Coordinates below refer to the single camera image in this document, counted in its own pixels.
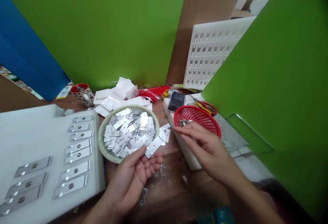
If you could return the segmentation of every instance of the white grid panel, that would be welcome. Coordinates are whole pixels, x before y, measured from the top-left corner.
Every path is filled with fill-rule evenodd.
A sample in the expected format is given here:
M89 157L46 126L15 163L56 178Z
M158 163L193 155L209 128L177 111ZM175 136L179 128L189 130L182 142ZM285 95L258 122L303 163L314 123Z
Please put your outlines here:
M194 25L183 87L203 90L255 18Z

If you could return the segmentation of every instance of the mug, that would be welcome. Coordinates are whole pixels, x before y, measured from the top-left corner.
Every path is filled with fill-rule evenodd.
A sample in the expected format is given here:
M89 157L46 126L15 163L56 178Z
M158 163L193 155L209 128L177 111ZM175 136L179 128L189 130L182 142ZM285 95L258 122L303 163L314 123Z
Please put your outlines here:
M81 83L81 84L76 84L72 87L71 93L76 96L81 103L86 106L86 107L92 107L93 106L93 100L94 96L92 91L89 88L89 85Z

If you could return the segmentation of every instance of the red plastic basket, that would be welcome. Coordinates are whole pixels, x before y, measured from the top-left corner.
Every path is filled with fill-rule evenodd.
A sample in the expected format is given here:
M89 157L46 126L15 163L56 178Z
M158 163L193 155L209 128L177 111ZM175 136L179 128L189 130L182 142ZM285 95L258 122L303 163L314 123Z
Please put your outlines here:
M178 108L174 113L174 124L176 127L180 120L193 120L221 138L221 129L216 120L199 107L182 106Z

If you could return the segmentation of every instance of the table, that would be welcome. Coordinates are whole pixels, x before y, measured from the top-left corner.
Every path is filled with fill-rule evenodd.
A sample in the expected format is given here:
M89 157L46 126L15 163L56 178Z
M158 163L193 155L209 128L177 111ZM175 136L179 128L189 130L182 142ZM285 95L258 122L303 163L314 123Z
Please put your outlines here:
M153 112L160 126L168 123L162 106L162 100L153 104ZM74 109L75 112L87 110L80 101L69 93L66 98L57 99L52 103L63 109ZM161 170L147 181L148 195L145 205L139 203L125 217L126 223L187 223L202 213L208 213L217 207L229 204L224 186L210 178L203 170L191 172L180 151L173 133L169 143L161 146L158 151L164 154ZM117 164L104 158L105 180L108 185ZM185 175L188 186L181 180ZM80 223L103 193L88 200L74 211L71 210L53 223Z

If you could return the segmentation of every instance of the green panel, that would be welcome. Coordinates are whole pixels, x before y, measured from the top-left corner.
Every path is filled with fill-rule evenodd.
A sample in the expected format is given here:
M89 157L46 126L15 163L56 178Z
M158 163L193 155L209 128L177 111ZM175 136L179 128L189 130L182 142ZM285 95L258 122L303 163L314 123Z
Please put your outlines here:
M328 185L327 35L326 0L270 0L203 91L267 141L274 151L258 158L316 220Z
M12 0L75 83L165 83L183 0Z

